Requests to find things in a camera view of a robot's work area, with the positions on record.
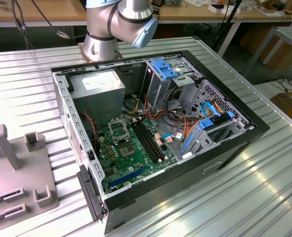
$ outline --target power cord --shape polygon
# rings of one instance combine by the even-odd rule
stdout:
[[[15,8],[14,8],[14,4],[16,4],[18,9],[19,9],[21,21],[17,18],[16,11],[15,11]],[[19,32],[22,34],[22,36],[23,36],[23,38],[25,40],[27,49],[29,50],[29,46],[32,49],[34,49],[33,45],[29,42],[29,40],[28,40],[28,38],[26,36],[27,26],[26,26],[26,24],[24,22],[22,9],[21,9],[21,7],[20,7],[20,5],[19,5],[17,0],[11,0],[11,12],[12,12],[14,24],[17,27],[17,29],[19,30]]]
[[[212,44],[212,45],[214,45],[215,41],[216,41],[217,38],[219,37],[219,32],[220,32],[220,29],[221,29],[221,27],[223,26],[224,21],[225,21],[225,19],[226,19],[226,15],[227,15],[228,9],[229,9],[229,1],[228,1],[228,4],[227,4],[227,9],[226,9],[226,13],[225,13],[225,15],[224,15],[223,21],[221,22],[221,25],[220,25],[220,27],[219,27],[219,30],[217,31],[217,33],[216,33],[216,35],[215,35],[215,37],[214,37],[214,40],[213,40],[213,44]]]
[[[86,35],[80,35],[80,36],[74,36],[71,37],[68,34],[66,34],[65,32],[59,31],[56,27],[54,27],[50,21],[46,18],[46,16],[43,14],[43,12],[41,11],[41,9],[38,7],[38,5],[36,4],[36,2],[34,0],[31,0],[33,5],[37,8],[37,10],[39,11],[39,13],[42,15],[42,17],[47,21],[48,25],[52,28],[52,30],[61,38],[64,39],[75,39],[75,38],[80,38],[80,37],[84,37]]]
[[[277,79],[269,79],[269,80],[259,82],[257,84],[261,84],[264,82],[270,83],[271,85],[273,85],[274,87],[280,89],[281,91],[283,91],[285,93],[292,91],[292,88],[286,87],[286,85],[285,85],[285,84],[288,84],[288,85],[292,86],[292,79],[285,77],[283,75],[279,75],[279,78],[277,78]]]

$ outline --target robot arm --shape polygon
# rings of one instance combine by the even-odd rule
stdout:
[[[149,0],[87,0],[86,8],[83,53],[93,61],[117,58],[116,38],[136,48],[145,47],[157,28]]]

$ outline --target metal slotted table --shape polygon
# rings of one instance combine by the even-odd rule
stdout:
[[[261,43],[255,54],[250,59],[243,75],[246,76],[248,72],[251,70],[257,59],[260,57],[264,49],[267,47],[267,45],[271,42],[274,36],[277,36],[280,38],[280,40],[276,43],[276,45],[273,47],[271,52],[269,53],[267,57],[271,58],[273,54],[276,52],[276,50],[281,46],[283,42],[287,42],[292,46],[292,27],[273,27],[270,32],[268,33],[267,37],[264,39],[264,41]]]
[[[292,234],[292,121],[194,38],[120,43],[124,57],[189,50],[271,129],[231,165],[163,202],[109,236],[284,236]],[[0,123],[9,138],[45,135],[60,204],[0,231],[4,236],[102,236],[76,177],[79,170],[59,117],[50,68],[84,60],[76,46],[0,53]]]

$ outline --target chip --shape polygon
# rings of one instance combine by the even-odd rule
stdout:
[[[109,177],[109,176],[111,176],[111,175],[114,175],[115,172],[114,172],[113,169],[109,169],[109,170],[105,171],[105,174],[106,174],[107,177]]]
[[[117,148],[119,149],[122,157],[128,157],[132,154],[135,154],[135,150],[130,142],[123,142],[118,144]]]

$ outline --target workbench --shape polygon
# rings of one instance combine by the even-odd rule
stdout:
[[[10,1],[2,1],[5,4],[0,4],[0,27],[15,27],[10,11]],[[18,0],[18,2],[28,27],[48,26],[31,0]],[[54,26],[84,26],[87,24],[86,11],[79,0],[35,0],[35,2]],[[162,6],[158,19],[160,24],[221,23],[224,15],[209,11],[206,5],[196,7],[183,1],[180,7]],[[292,26],[292,14],[290,17],[266,17],[253,9],[250,12],[236,14],[231,22],[233,25],[218,51],[220,56],[224,55],[241,23],[290,22],[290,26]]]
[[[292,121],[239,73],[194,38],[119,44],[124,58],[189,50],[271,129],[221,171],[172,197],[110,236],[292,234]],[[0,123],[8,138],[44,134],[59,206],[0,231],[0,237],[102,236],[76,177],[79,167],[60,120],[50,68],[84,63],[77,46],[0,53]]]

